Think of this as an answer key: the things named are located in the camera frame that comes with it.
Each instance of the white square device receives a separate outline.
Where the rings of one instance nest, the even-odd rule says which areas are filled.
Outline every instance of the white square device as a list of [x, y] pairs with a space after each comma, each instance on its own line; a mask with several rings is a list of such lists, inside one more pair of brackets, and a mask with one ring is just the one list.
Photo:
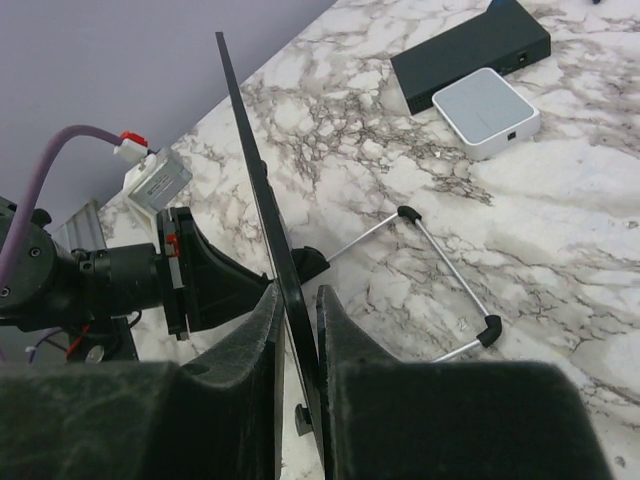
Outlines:
[[491, 68], [481, 68], [433, 95], [464, 151], [484, 160], [540, 130], [540, 112]]

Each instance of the gray wall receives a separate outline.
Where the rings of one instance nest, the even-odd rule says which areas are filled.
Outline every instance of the gray wall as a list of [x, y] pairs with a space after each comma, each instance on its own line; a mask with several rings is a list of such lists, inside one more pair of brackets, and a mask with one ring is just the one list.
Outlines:
[[[0, 195], [19, 201], [47, 140], [73, 123], [170, 145], [227, 95], [216, 30], [242, 81], [332, 3], [0, 0]], [[62, 150], [39, 202], [52, 228], [120, 189], [128, 164], [111, 151], [91, 139]], [[38, 336], [2, 328], [0, 345], [23, 361]], [[60, 354], [43, 351], [47, 358]]]

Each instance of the marble table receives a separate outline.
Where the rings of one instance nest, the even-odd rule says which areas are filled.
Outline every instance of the marble table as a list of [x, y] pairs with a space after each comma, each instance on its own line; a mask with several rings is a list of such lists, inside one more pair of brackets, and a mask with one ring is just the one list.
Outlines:
[[[579, 388], [608, 461], [640, 477], [640, 4], [523, 1], [552, 56], [508, 81], [542, 112], [533, 140], [475, 162], [434, 109], [411, 117], [390, 57], [487, 1], [341, 0], [242, 86], [296, 246], [326, 255], [409, 204], [506, 321], [484, 360], [558, 365]], [[211, 46], [217, 62], [217, 50]], [[194, 175], [176, 199], [212, 243], [271, 273], [229, 100], [175, 145]], [[110, 247], [145, 242], [121, 199], [101, 211]], [[415, 228], [397, 222], [341, 256], [320, 284], [407, 361], [474, 338], [482, 320]], [[186, 362], [237, 321], [177, 343], [162, 312], [134, 331], [143, 360]], [[282, 478], [322, 478], [288, 352]]]

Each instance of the black box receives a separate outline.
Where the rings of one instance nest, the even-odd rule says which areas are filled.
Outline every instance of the black box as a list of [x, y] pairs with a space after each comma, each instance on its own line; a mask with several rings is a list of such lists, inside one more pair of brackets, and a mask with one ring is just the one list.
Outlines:
[[500, 75], [551, 55], [551, 36], [519, 3], [486, 12], [391, 59], [412, 114], [438, 90], [489, 67]]

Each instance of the black rubber cap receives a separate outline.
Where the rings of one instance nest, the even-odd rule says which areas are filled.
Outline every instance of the black rubber cap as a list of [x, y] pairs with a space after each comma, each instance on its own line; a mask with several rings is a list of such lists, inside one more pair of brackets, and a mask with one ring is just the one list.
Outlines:
[[416, 220], [422, 220], [422, 215], [407, 205], [398, 207], [398, 216], [409, 219], [411, 223], [416, 223]]
[[487, 315], [484, 317], [487, 329], [476, 338], [484, 348], [490, 347], [502, 334], [502, 319], [498, 315]]

